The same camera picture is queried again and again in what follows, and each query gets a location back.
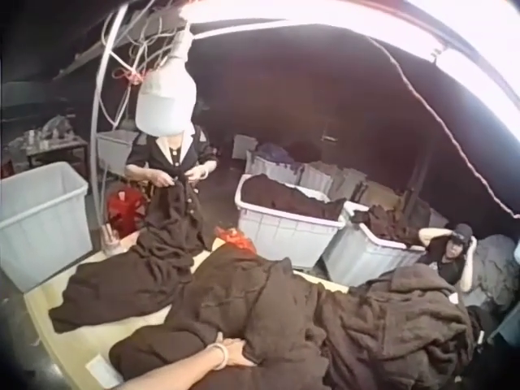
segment woman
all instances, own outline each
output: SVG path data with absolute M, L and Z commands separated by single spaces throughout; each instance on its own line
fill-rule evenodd
M 458 224 L 453 231 L 425 227 L 419 231 L 419 239 L 427 252 L 418 262 L 437 270 L 451 285 L 459 283 L 464 293 L 469 292 L 473 280 L 473 254 L 477 248 L 471 227 L 465 223 Z
M 180 174 L 196 184 L 216 167 L 217 158 L 206 134 L 191 125 L 174 136 L 138 135 L 128 155 L 125 175 L 130 180 L 149 181 L 155 187 L 168 187 Z
M 114 390 L 189 390 L 210 371 L 226 366 L 254 366 L 242 354 L 244 344 L 243 340 L 223 340 L 219 333 L 215 343 L 201 352 L 132 379 Z

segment black cap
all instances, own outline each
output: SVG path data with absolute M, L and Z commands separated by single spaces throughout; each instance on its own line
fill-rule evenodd
M 452 241 L 457 242 L 459 244 L 468 245 L 471 242 L 471 237 L 473 236 L 473 229 L 470 225 L 466 225 L 465 223 L 459 223 L 455 230 L 453 230 Z

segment pile of brown clothing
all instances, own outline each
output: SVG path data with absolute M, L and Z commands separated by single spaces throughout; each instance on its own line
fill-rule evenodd
M 303 192 L 271 180 L 266 175 L 248 178 L 242 184 L 241 196 L 243 202 L 252 205 L 331 221 L 338 220 L 346 202 L 345 198 L 326 203 L 307 197 Z
M 348 294 L 294 275 L 226 244 L 191 275 L 193 255 L 209 249 L 188 185 L 160 189 L 150 226 L 126 254 L 79 266 L 50 311 L 57 332 L 153 313 L 110 351 L 125 379 L 177 362 L 224 337 L 246 340 L 256 367 L 212 371 L 195 390 L 437 389 L 469 361 L 475 336 L 466 309 L 429 267 L 398 268 Z
M 419 240 L 419 229 L 399 223 L 400 217 L 401 213 L 395 210 L 372 206 L 367 211 L 354 211 L 350 220 L 353 223 L 364 223 L 375 236 L 383 240 L 402 242 L 407 247 L 423 245 Z
M 325 332 L 313 321 L 318 289 L 294 288 L 292 278 L 289 260 L 270 262 L 224 245 L 197 269 L 165 323 L 120 341 L 110 361 L 130 379 L 204 349 L 221 331 L 245 339 L 244 355 L 258 367 L 210 372 L 194 390 L 325 390 Z
M 180 295 L 192 280 L 193 256 L 215 240 L 191 185 L 158 189 L 145 222 L 127 253 L 78 266 L 63 304 L 49 312 L 56 332 L 155 313 Z
M 470 362 L 475 335 L 453 286 L 423 264 L 329 292 L 317 307 L 333 389 L 437 389 Z

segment black shirt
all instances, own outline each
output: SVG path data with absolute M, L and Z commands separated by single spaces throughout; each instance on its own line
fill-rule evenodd
M 179 149 L 173 150 L 166 147 L 166 152 L 160 146 L 165 144 L 161 144 L 156 136 L 140 133 L 132 144 L 127 165 L 144 167 L 148 163 L 149 168 L 165 171 L 171 177 L 175 177 L 195 167 L 198 163 L 216 161 L 215 152 L 202 129 L 195 126 L 191 133 L 191 135 L 187 134 L 187 137 L 191 137 L 191 139 L 188 142 L 183 140 L 183 145 Z
M 461 253 L 457 258 L 443 262 L 446 253 L 446 245 L 450 237 L 436 237 L 430 241 L 427 252 L 418 260 L 422 264 L 427 264 L 439 272 L 439 276 L 451 285 L 458 283 L 462 277 L 462 271 L 466 264 L 466 256 Z

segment desk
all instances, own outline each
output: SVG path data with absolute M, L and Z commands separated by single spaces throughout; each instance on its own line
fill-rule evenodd
M 129 248 L 132 246 L 136 242 L 137 235 L 138 232 L 122 239 L 123 247 Z M 223 243 L 220 239 L 215 240 L 213 250 L 216 250 Z M 209 252 L 204 252 L 196 256 L 192 271 L 195 271 L 209 255 Z M 99 252 L 83 262 L 100 262 L 105 258 L 103 252 Z M 97 355 L 103 356 L 108 361 L 108 351 L 112 345 L 130 336 L 140 327 L 163 323 L 169 307 L 145 317 L 128 318 L 116 323 L 97 325 L 96 327 L 82 327 L 59 335 L 52 328 L 48 312 L 49 309 L 59 306 L 63 302 L 63 290 L 75 271 L 76 267 L 74 266 L 56 275 L 53 279 L 26 293 L 24 300 L 43 345 L 54 363 L 59 366 L 69 384 L 74 389 L 79 390 L 101 390 L 101 385 L 87 370 L 86 364 Z M 348 291 L 345 286 L 313 276 L 298 274 L 312 283 L 322 283 L 329 290 L 345 293 Z

